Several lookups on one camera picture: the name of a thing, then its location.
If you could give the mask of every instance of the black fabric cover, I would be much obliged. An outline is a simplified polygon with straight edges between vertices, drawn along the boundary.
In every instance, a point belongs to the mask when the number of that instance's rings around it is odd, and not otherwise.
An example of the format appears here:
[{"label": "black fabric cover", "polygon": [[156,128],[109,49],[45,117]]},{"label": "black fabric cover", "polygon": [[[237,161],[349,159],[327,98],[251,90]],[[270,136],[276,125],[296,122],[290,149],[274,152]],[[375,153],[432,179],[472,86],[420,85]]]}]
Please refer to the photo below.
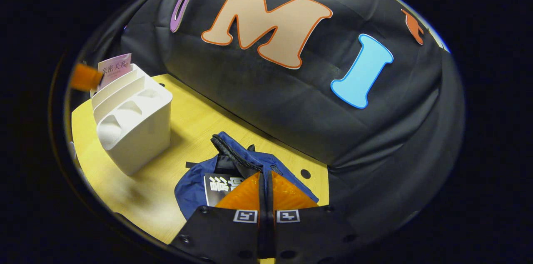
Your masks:
[{"label": "black fabric cover", "polygon": [[[288,1],[266,4],[272,10]],[[314,29],[297,70],[257,53],[272,32],[242,50],[233,23],[228,46],[204,42],[200,36],[225,0],[190,0],[175,33],[169,23],[177,0],[137,0],[107,23],[85,60],[96,65],[132,53],[132,62],[149,75],[169,73],[327,164],[330,202],[346,206],[365,244],[412,217],[445,181],[461,145],[461,82],[453,59],[428,29],[423,45],[411,36],[396,0],[315,1],[333,16]],[[352,66],[362,33],[386,46],[394,61],[373,84],[368,106],[357,109],[339,99],[330,83]]]}]

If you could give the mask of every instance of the dark background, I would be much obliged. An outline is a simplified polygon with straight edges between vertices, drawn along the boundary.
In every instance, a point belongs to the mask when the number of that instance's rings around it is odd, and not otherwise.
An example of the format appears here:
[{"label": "dark background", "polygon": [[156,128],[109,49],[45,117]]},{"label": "dark background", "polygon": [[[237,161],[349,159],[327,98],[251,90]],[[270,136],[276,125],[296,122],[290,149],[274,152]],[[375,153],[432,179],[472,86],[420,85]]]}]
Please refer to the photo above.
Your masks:
[{"label": "dark background", "polygon": [[[59,59],[130,1],[7,0],[4,46],[15,57],[4,63],[4,78],[23,88],[3,89],[15,106],[6,107],[13,118],[5,122],[16,131],[6,146],[9,263],[154,262],[82,205],[55,164],[47,133],[48,91]],[[526,188],[533,161],[525,155],[533,135],[525,109],[531,104],[525,89],[531,64],[524,59],[531,23],[522,21],[530,2],[404,1],[439,32],[458,63],[468,107],[464,144],[433,201],[356,262],[531,260]]]}]

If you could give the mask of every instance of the yellow wooden table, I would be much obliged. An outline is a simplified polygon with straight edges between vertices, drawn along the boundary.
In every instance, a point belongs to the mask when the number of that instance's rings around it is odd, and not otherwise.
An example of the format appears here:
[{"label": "yellow wooden table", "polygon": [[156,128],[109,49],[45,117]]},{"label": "yellow wooden table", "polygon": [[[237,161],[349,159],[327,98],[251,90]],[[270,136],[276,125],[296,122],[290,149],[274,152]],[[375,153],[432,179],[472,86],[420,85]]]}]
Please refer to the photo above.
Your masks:
[{"label": "yellow wooden table", "polygon": [[[218,151],[213,134],[225,131],[244,147],[255,145],[258,152],[274,154],[320,199],[329,202],[325,164],[288,147],[244,122],[170,75],[155,76],[173,95],[171,104],[171,146],[140,171],[128,177],[114,164],[101,146],[88,100],[72,112],[72,135],[85,176],[106,205],[148,234],[168,244],[185,224],[174,197],[174,187],[189,170],[185,162],[202,162]],[[311,173],[310,179],[300,171]]]}]

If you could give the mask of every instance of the zipper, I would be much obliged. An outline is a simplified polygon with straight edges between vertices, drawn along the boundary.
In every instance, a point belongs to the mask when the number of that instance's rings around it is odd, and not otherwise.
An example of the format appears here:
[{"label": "zipper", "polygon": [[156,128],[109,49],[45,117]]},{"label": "zipper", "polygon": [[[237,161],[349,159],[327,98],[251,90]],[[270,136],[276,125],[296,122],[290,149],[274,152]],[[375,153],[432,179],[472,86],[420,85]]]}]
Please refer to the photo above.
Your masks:
[{"label": "zipper", "polygon": [[263,172],[263,168],[262,167],[259,167],[257,165],[254,165],[250,162],[248,162],[247,160],[245,160],[244,158],[242,158],[240,156],[240,154],[238,154],[238,152],[235,152],[231,146],[229,146],[228,143],[226,143],[224,141],[224,139],[222,139],[220,136],[218,135],[213,135],[213,138],[215,138],[217,141],[219,141],[220,144],[222,144],[222,146],[227,150],[228,154],[227,156],[229,156],[234,162],[236,162],[237,164],[240,164],[241,166],[244,166],[248,169],[255,169],[256,171],[260,171],[260,172]]}]

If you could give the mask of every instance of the orange letter cutout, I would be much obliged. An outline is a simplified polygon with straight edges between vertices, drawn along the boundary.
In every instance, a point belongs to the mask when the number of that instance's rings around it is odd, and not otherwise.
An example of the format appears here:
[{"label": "orange letter cutout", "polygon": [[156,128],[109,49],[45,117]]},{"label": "orange letter cutout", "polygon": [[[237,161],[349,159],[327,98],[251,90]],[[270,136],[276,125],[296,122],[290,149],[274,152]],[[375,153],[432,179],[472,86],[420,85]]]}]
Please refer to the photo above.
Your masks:
[{"label": "orange letter cutout", "polygon": [[424,45],[422,38],[420,38],[420,35],[418,34],[418,31],[424,34],[424,30],[422,30],[422,28],[418,25],[416,19],[412,17],[411,14],[407,13],[404,9],[402,9],[401,11],[405,13],[405,24],[409,28],[409,31],[411,32],[413,37],[419,44]]},{"label": "orange letter cutout", "polygon": [[228,45],[233,37],[229,30],[237,19],[240,48],[246,49],[272,29],[276,29],[266,44],[257,49],[261,57],[290,69],[301,66],[299,57],[314,27],[333,12],[314,0],[291,0],[267,10],[266,0],[226,0],[211,29],[202,39],[217,45]]}]

